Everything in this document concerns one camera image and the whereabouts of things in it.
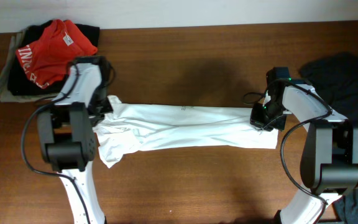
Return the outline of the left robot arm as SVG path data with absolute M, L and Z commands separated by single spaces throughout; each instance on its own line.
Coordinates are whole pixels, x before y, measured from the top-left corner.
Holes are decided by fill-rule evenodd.
M 60 93 L 37 115 L 43 160 L 61 180 L 75 223 L 107 222 L 93 180 L 93 128 L 113 111 L 107 97 L 113 75 L 103 56 L 74 59 Z

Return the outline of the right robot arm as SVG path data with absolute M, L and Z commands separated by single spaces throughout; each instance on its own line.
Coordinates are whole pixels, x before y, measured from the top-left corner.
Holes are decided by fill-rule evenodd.
M 335 201 L 358 189 L 358 123 L 335 111 L 302 79 L 292 79 L 286 67 L 266 73 L 267 87 L 253 102 L 250 124 L 258 131 L 282 131 L 286 117 L 298 124 L 280 143 L 280 160 L 287 177 L 298 189 L 291 202 L 278 210 L 275 223 L 319 223 Z M 301 182 L 285 162 L 285 143 L 298 128 L 307 132 L 300 161 Z

